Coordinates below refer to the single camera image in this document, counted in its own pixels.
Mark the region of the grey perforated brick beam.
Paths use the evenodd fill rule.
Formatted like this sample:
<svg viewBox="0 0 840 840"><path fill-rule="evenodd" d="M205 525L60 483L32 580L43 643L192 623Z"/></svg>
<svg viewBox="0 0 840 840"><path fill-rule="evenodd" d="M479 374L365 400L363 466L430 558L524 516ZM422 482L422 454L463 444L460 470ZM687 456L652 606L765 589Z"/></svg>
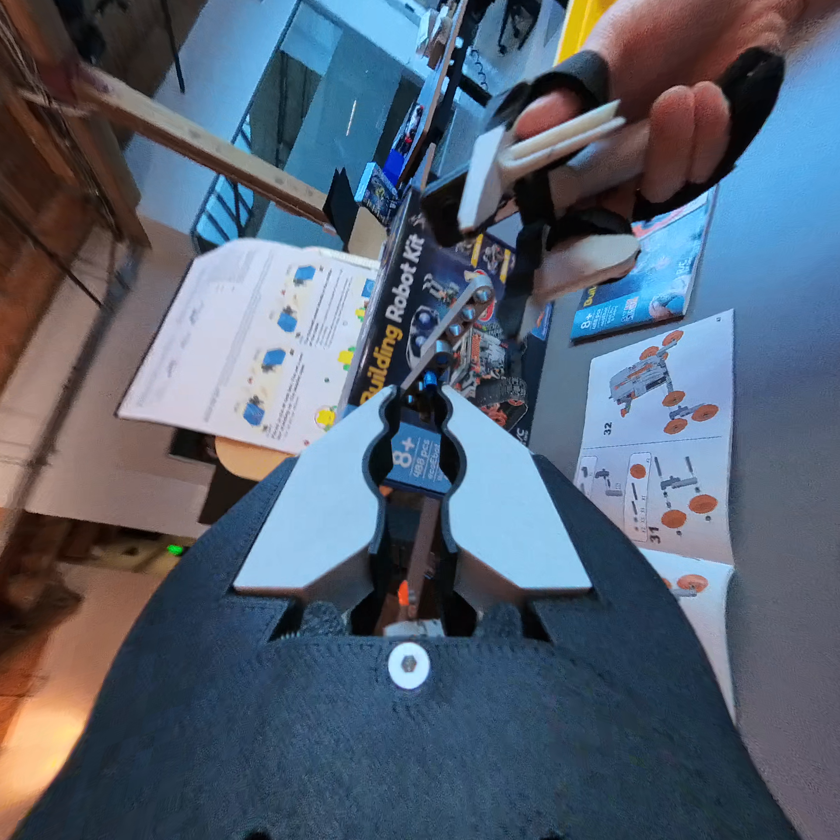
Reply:
<svg viewBox="0 0 840 840"><path fill-rule="evenodd" d="M440 385L457 365L457 355L478 318L495 301L491 278L482 271L467 273L467 285L445 311L417 309L406 344L408 372L400 384L405 395L420 393L430 376Z"/></svg>

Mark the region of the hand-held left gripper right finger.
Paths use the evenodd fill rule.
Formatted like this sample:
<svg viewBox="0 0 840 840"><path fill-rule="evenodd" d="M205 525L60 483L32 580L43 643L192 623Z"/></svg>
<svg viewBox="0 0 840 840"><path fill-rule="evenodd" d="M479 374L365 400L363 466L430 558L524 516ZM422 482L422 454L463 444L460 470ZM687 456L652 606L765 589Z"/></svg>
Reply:
<svg viewBox="0 0 840 840"><path fill-rule="evenodd" d="M440 509L437 603L446 636L548 636L541 602L592 581L526 446L451 385L436 397Z"/></svg>

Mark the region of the dark printed box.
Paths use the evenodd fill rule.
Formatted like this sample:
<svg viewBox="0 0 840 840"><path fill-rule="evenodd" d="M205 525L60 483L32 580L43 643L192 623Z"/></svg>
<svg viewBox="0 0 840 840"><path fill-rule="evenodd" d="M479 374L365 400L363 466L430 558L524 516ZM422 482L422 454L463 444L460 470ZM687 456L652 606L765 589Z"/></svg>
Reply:
<svg viewBox="0 0 840 840"><path fill-rule="evenodd" d="M399 192L373 161L365 166L353 198L385 228L390 227L401 204Z"/></svg>

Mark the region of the long wooden-top desk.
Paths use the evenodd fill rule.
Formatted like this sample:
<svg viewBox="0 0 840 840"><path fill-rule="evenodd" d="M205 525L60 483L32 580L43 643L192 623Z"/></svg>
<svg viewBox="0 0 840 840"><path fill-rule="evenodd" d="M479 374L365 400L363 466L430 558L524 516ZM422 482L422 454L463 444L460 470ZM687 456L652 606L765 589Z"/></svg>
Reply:
<svg viewBox="0 0 840 840"><path fill-rule="evenodd" d="M469 6L470 2L461 1L453 8L448 7L446 13L440 9L430 36L426 38L429 58L435 58L435 61L417 100L423 112L397 179L396 185L401 192L411 183L418 185L424 182L435 149L446 130L466 55L461 31L466 26Z"/></svg>

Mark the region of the blue kit manual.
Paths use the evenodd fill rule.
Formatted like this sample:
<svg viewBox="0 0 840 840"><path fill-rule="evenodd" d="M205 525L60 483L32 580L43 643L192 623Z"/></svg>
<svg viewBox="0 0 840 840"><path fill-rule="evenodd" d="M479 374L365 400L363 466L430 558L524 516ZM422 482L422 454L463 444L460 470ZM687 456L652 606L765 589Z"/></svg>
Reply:
<svg viewBox="0 0 840 840"><path fill-rule="evenodd" d="M635 266L624 277L584 290L572 322L572 343L685 316L717 192L706 209L637 239Z"/></svg>

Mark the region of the person's right hand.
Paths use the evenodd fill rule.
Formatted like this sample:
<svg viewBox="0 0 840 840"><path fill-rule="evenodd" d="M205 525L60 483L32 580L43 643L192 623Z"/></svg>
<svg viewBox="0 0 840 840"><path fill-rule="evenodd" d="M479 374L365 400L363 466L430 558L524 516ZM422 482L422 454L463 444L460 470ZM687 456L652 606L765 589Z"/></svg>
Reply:
<svg viewBox="0 0 840 840"><path fill-rule="evenodd" d="M537 78L514 124L519 140L620 102L629 124L648 120L644 170L570 209L603 207L627 219L692 201L734 164L735 107L726 70L751 50L784 57L799 32L835 2L615 2L583 50Z"/></svg>

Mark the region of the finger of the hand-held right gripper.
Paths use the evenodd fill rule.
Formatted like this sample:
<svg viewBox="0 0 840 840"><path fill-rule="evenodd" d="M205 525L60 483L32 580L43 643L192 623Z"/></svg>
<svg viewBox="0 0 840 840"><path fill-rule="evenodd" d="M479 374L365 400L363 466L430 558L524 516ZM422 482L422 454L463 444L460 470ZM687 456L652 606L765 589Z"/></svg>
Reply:
<svg viewBox="0 0 840 840"><path fill-rule="evenodd" d="M459 231L477 232L495 216L505 190L497 157L508 146L508 130L503 124L474 142L458 205Z"/></svg>

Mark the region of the white printed task sheet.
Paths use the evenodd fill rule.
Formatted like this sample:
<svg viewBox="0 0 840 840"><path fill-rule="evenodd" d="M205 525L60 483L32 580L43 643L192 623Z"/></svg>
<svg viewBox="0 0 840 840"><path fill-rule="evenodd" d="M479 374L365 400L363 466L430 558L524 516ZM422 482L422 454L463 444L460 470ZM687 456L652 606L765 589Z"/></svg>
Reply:
<svg viewBox="0 0 840 840"><path fill-rule="evenodd" d="M340 420L379 268L258 238L195 257L116 416L299 455Z"/></svg>

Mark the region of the grey desk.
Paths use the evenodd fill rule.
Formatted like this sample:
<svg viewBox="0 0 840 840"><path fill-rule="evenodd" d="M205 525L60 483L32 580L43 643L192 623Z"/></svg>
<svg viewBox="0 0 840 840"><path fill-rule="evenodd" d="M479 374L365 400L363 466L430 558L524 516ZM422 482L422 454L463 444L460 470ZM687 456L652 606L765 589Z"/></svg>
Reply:
<svg viewBox="0 0 840 840"><path fill-rule="evenodd" d="M838 2L721 184L689 315L734 311L727 639L752 761L838 838Z"/></svg>

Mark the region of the blue robot kit box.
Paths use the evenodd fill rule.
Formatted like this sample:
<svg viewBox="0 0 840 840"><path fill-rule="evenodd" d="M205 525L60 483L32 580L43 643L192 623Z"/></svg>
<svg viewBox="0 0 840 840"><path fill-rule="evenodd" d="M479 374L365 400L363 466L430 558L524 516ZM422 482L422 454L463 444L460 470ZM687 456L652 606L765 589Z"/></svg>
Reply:
<svg viewBox="0 0 840 840"><path fill-rule="evenodd" d="M406 195L385 244L380 274L355 346L342 396L343 416L402 385L421 363L434 331L475 279L487 280L493 299L456 339L441 339L453 362L440 378L506 434L526 445L531 436L552 305L523 339L508 338L500 320L506 282L518 265L513 247L480 234L446 248L435 240L417 191Z"/></svg>

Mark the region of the grey orange brick robot model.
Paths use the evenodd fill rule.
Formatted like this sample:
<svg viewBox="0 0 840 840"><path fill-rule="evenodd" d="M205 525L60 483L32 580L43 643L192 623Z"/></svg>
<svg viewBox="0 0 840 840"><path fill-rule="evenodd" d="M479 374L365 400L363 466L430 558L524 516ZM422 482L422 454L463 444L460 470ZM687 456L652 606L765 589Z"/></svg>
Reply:
<svg viewBox="0 0 840 840"><path fill-rule="evenodd" d="M383 637L445 634L438 581L440 508L440 499L423 497L391 513L393 577L376 624Z"/></svg>

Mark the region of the white open instruction booklet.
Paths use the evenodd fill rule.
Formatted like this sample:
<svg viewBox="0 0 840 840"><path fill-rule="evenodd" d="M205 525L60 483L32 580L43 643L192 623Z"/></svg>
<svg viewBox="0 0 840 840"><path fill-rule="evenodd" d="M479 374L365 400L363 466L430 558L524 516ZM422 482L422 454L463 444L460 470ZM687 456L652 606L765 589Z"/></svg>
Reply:
<svg viewBox="0 0 840 840"><path fill-rule="evenodd" d="M594 358L574 473L680 604L732 720L733 351L729 309Z"/></svg>

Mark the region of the wooden pillar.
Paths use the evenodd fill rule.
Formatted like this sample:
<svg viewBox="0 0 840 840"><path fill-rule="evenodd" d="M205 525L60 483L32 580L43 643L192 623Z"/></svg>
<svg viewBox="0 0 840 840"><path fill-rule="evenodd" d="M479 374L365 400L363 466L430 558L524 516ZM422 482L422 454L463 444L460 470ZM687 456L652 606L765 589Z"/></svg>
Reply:
<svg viewBox="0 0 840 840"><path fill-rule="evenodd" d="M81 65L73 83L77 99L111 122L180 154L263 196L289 214L325 226L325 193L239 149L125 82Z"/></svg>

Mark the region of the yellow plastic bin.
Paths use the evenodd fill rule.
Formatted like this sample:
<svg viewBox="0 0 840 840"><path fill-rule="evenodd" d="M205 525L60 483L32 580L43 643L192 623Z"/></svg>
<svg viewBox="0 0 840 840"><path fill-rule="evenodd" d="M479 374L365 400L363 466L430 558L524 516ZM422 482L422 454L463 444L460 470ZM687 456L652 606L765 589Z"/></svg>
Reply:
<svg viewBox="0 0 840 840"><path fill-rule="evenodd" d="M585 47L593 28L615 1L568 1L554 65L575 55Z"/></svg>

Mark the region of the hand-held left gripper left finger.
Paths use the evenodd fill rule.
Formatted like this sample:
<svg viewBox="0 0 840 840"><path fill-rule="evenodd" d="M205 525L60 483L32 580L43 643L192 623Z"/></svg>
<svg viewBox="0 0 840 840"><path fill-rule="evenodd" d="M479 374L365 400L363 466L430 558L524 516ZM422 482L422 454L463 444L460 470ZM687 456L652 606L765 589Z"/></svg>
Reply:
<svg viewBox="0 0 840 840"><path fill-rule="evenodd" d="M387 502L397 387L357 407L298 458L251 543L233 587L340 613L363 606L375 625L392 578Z"/></svg>

